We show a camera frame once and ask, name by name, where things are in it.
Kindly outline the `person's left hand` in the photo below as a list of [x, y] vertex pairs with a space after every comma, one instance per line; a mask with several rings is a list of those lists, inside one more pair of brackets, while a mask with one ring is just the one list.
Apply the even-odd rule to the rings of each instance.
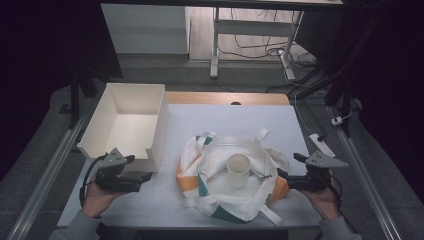
[[120, 196], [121, 192], [103, 191], [96, 183], [92, 183], [87, 189], [82, 212], [90, 218], [98, 218]]

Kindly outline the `white plastic box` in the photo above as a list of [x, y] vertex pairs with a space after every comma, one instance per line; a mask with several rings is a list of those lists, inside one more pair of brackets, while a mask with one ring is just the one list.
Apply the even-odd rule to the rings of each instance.
[[157, 172], [169, 119], [163, 84], [109, 83], [78, 143], [88, 159], [116, 148], [131, 171]]

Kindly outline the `white patterned tote bag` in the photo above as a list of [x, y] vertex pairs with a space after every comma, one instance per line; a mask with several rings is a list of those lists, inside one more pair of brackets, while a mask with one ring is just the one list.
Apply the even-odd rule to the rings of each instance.
[[[252, 140], [212, 132], [191, 137], [176, 171], [185, 204], [206, 216], [233, 223], [248, 223], [263, 214], [274, 225], [281, 226], [283, 219], [268, 205], [288, 194], [288, 183], [277, 171], [287, 171], [289, 163], [281, 152], [262, 143], [268, 133], [262, 129]], [[235, 154], [248, 159], [247, 182], [243, 186], [236, 185], [228, 165]]]

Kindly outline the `white table mat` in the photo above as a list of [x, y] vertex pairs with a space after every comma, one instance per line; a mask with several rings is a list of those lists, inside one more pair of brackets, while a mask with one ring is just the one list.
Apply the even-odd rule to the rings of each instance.
[[176, 182], [180, 154], [190, 137], [212, 131], [219, 136], [254, 139], [265, 128], [263, 140], [283, 153], [291, 175], [303, 175], [306, 168], [293, 159], [294, 153], [306, 155], [295, 112], [291, 106], [170, 104], [169, 119], [163, 146], [161, 166], [152, 172], [152, 180], [138, 193], [124, 195], [103, 214], [108, 226], [135, 229], [271, 229], [274, 225], [259, 216], [247, 224], [230, 223], [202, 215], [185, 206]]

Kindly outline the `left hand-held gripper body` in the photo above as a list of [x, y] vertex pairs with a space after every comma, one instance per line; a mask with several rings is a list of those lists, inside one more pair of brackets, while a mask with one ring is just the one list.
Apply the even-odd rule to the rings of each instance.
[[114, 148], [101, 161], [96, 172], [96, 184], [107, 192], [138, 192], [142, 181], [141, 175], [125, 172], [127, 164], [126, 156]]

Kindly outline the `person's right hand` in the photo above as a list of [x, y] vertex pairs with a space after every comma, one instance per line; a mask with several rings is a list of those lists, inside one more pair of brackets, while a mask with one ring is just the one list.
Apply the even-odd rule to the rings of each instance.
[[301, 190], [301, 193], [306, 196], [323, 220], [335, 219], [339, 216], [336, 197], [330, 189], [316, 192]]

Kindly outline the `white power strip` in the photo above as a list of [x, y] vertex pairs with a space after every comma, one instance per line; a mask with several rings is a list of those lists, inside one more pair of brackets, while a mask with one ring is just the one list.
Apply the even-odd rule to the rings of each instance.
[[334, 157], [335, 153], [329, 148], [329, 146], [324, 142], [323, 138], [318, 134], [311, 134], [309, 139], [314, 144], [314, 146], [321, 151], [322, 153]]

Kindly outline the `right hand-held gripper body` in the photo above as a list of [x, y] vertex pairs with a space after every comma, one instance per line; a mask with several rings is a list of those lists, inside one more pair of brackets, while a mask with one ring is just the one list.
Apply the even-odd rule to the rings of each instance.
[[290, 189], [305, 191], [320, 191], [326, 189], [331, 184], [331, 168], [344, 168], [349, 164], [330, 157], [322, 152], [316, 151], [309, 157], [306, 162], [306, 174], [303, 176], [287, 177]]

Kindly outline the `black metal stand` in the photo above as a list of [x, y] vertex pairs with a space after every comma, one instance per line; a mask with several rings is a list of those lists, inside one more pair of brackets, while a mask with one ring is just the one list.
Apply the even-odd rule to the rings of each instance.
[[79, 120], [79, 90], [83, 91], [83, 94], [88, 97], [95, 97], [98, 90], [94, 83], [96, 71], [93, 68], [80, 68], [77, 69], [71, 77], [71, 122], [69, 125], [70, 129], [73, 129], [77, 121]]
[[344, 134], [349, 137], [349, 116], [351, 114], [351, 73], [356, 55], [354, 52], [343, 61], [340, 68], [326, 80], [314, 84], [311, 88], [301, 91], [296, 95], [297, 99], [303, 99], [318, 90], [330, 85], [330, 89], [324, 97], [324, 102], [327, 106], [335, 106], [339, 101], [342, 101], [342, 123], [340, 124]]

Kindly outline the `white cabinet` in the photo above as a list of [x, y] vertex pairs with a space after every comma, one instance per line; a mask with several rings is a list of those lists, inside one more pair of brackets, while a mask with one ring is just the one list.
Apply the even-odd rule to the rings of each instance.
[[189, 53], [185, 7], [102, 3], [101, 8], [117, 53]]

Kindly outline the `white cup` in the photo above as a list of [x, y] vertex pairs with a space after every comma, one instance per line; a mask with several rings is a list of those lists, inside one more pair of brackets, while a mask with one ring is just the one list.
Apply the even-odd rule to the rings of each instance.
[[236, 188], [243, 188], [249, 180], [251, 162], [243, 154], [233, 154], [226, 162], [227, 178], [230, 184]]

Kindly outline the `white desk frame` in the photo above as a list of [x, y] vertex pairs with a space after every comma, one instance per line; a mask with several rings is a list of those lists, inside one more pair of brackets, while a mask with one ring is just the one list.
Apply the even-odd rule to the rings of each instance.
[[213, 14], [213, 45], [211, 52], [210, 78], [218, 77], [218, 42], [220, 35], [242, 35], [242, 36], [269, 36], [285, 37], [287, 45], [278, 50], [278, 57], [284, 67], [284, 74], [288, 80], [295, 80], [295, 75], [289, 62], [289, 55], [293, 45], [298, 27], [302, 19], [302, 11], [294, 11], [290, 22], [269, 22], [256, 20], [221, 19], [220, 8], [214, 8]]

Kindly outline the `aluminium rail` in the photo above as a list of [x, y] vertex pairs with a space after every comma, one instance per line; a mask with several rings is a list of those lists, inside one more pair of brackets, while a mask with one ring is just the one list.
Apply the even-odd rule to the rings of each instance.
[[356, 113], [348, 112], [348, 117], [343, 120], [348, 125], [348, 134], [341, 126], [329, 127], [331, 148], [338, 159], [349, 164], [347, 169], [335, 173], [343, 189], [341, 211], [353, 231], [364, 240], [404, 240], [384, 201], [383, 185], [374, 179], [372, 170], [368, 168], [374, 156], [366, 149], [371, 147], [371, 140], [365, 138], [365, 149], [361, 149], [361, 141], [356, 143], [356, 120]]
[[76, 121], [72, 129], [65, 132], [59, 146], [54, 152], [47, 165], [41, 179], [34, 188], [29, 200], [15, 222], [6, 240], [25, 240], [41, 207], [43, 206], [65, 160], [84, 124], [88, 118], [87, 113], [83, 113]]

